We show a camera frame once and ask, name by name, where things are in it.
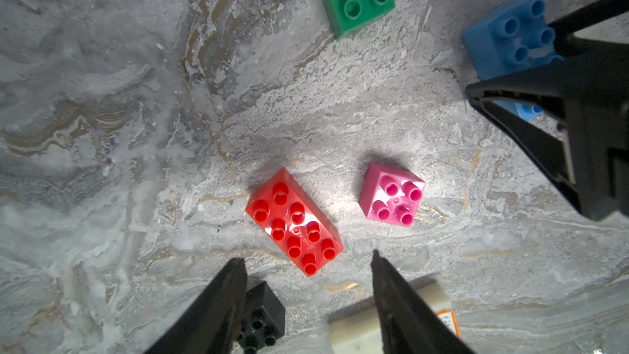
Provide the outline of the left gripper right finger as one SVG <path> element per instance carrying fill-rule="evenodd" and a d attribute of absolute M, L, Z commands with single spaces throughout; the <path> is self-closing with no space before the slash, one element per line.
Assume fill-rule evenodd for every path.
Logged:
<path fill-rule="evenodd" d="M 377 251 L 371 262 L 374 302 L 385 353 L 470 353 Z"/>

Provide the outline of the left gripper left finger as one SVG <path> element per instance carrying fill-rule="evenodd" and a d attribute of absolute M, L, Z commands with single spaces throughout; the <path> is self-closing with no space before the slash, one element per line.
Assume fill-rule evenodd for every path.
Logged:
<path fill-rule="evenodd" d="M 246 303 L 247 271 L 233 258 L 148 353 L 230 353 Z"/>

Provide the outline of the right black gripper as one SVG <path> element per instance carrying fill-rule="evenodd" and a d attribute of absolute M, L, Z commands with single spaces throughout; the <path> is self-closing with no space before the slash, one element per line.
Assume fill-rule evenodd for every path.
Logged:
<path fill-rule="evenodd" d="M 573 11 L 549 24 L 556 52 L 569 58 L 465 87 L 472 108 L 511 137 L 575 210 L 593 221 L 628 213 L 628 52 L 581 54 L 628 44 L 575 33 L 626 12 L 628 0 L 597 0 Z M 556 120 L 560 139 L 506 103 Z"/>

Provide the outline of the light blue long lego brick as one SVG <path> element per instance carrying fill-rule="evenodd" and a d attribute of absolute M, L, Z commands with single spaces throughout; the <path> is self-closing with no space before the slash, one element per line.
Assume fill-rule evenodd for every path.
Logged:
<path fill-rule="evenodd" d="M 544 0 L 511 0 L 463 31 L 480 80 L 562 62 L 555 31 L 545 22 Z"/>

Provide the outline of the pink square lego brick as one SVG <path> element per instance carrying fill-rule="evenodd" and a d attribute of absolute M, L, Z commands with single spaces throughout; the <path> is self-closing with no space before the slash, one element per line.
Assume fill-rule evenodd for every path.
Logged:
<path fill-rule="evenodd" d="M 369 220 L 411 227 L 425 186 L 426 182 L 410 171 L 373 162 L 359 205 Z"/>

